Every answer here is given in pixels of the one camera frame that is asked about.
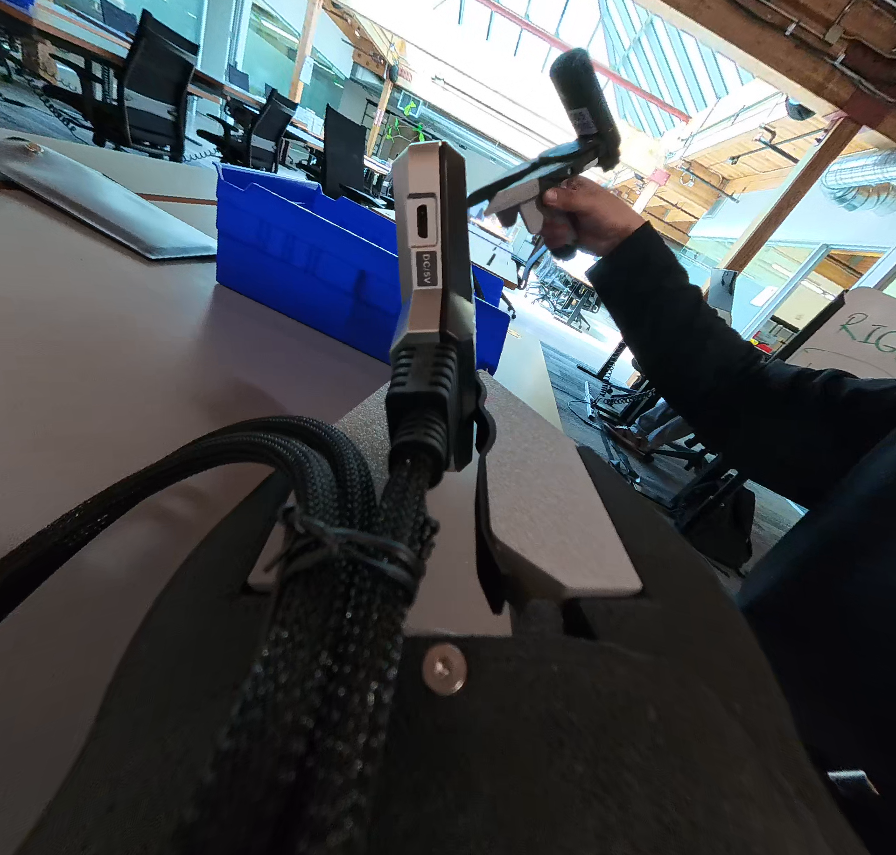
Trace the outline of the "person's right forearm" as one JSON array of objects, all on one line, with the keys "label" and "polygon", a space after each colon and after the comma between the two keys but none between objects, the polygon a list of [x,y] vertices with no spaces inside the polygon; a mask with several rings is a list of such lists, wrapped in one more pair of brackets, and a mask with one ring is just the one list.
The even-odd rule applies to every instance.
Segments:
[{"label": "person's right forearm", "polygon": [[734,469],[802,507],[894,499],[894,381],[761,357],[644,223],[589,273],[645,375]]}]

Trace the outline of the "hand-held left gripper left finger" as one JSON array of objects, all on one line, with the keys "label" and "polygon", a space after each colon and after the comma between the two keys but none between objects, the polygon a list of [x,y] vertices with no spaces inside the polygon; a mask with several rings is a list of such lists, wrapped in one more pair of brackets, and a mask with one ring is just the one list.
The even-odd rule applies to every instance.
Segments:
[{"label": "hand-held left gripper left finger", "polygon": [[[385,394],[372,394],[346,414],[336,426],[355,442],[365,457],[374,481],[375,493],[380,497],[386,484],[389,454]],[[282,524],[277,523],[248,575],[247,584],[253,592],[273,591],[276,568],[272,563],[283,549],[285,536]]]}]

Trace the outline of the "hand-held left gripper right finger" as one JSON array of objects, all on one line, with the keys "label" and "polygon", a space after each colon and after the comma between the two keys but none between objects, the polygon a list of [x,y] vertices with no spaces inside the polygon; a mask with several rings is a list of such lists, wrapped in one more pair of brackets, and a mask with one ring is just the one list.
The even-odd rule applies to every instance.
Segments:
[{"label": "hand-held left gripper right finger", "polygon": [[489,610],[643,592],[574,441],[486,373],[476,413],[476,574]]}]

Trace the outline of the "black office chair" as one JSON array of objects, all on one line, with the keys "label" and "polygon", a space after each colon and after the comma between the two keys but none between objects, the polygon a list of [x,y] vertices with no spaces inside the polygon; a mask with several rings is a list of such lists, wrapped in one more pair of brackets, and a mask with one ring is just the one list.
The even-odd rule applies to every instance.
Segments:
[{"label": "black office chair", "polygon": [[299,167],[317,181],[330,199],[346,198],[368,208],[386,209],[384,200],[364,188],[365,127],[328,105],[323,122],[323,147],[312,151]]},{"label": "black office chair", "polygon": [[67,58],[59,63],[75,71],[80,90],[73,92],[44,84],[41,96],[75,110],[92,130],[98,147],[111,144],[181,164],[185,158],[186,119],[199,45],[143,9],[123,63],[106,67],[115,84],[111,98],[97,97],[103,78],[89,67],[76,67]]},{"label": "black office chair", "polygon": [[280,166],[282,143],[298,104],[271,89],[261,107],[230,97],[225,109],[230,120],[208,115],[221,133],[197,130],[198,138],[213,144],[225,164],[275,173]]}]

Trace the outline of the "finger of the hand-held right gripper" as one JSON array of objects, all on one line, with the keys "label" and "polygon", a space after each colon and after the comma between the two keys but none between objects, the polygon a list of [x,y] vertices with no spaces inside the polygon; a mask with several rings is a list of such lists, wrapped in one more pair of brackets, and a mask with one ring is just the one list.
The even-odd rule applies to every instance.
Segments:
[{"label": "finger of the hand-held right gripper", "polygon": [[502,213],[518,209],[559,185],[569,175],[569,169],[535,169],[523,176],[507,175],[489,186],[485,212]]},{"label": "finger of the hand-held right gripper", "polygon": [[468,195],[468,206],[516,207],[535,200],[552,184],[548,178],[561,166],[554,156],[539,158],[510,169],[503,176]]}]

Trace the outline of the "silver foil pouch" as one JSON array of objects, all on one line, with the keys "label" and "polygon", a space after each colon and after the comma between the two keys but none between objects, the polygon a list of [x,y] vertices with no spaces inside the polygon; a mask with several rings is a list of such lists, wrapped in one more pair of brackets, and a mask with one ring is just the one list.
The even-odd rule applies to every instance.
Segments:
[{"label": "silver foil pouch", "polygon": [[21,137],[2,139],[1,174],[29,195],[136,254],[160,262],[214,259],[217,243],[100,171]]}]

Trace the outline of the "person's right hand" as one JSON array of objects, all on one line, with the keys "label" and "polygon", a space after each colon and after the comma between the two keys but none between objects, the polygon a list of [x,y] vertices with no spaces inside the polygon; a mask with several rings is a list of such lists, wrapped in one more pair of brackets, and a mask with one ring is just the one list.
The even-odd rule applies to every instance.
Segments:
[{"label": "person's right hand", "polygon": [[547,189],[541,199],[540,235],[557,257],[567,248],[603,257],[647,223],[609,189],[581,175]]}]

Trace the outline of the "blue plastic bin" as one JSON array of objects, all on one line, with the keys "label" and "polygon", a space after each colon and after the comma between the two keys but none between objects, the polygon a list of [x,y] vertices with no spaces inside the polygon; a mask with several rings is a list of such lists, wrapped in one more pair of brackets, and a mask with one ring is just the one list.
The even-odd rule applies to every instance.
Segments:
[{"label": "blue plastic bin", "polygon": [[[218,167],[217,281],[350,348],[389,363],[400,312],[395,220],[320,184]],[[476,369],[497,371],[510,323],[501,280],[478,280]]]}]

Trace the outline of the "white handwritten sign board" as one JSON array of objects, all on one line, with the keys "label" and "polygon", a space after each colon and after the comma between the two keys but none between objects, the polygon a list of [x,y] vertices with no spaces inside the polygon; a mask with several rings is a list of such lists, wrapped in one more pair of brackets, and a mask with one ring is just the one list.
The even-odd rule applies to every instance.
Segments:
[{"label": "white handwritten sign board", "polygon": [[858,379],[894,379],[894,297],[868,287],[843,292],[778,357],[793,366],[835,369]]}]

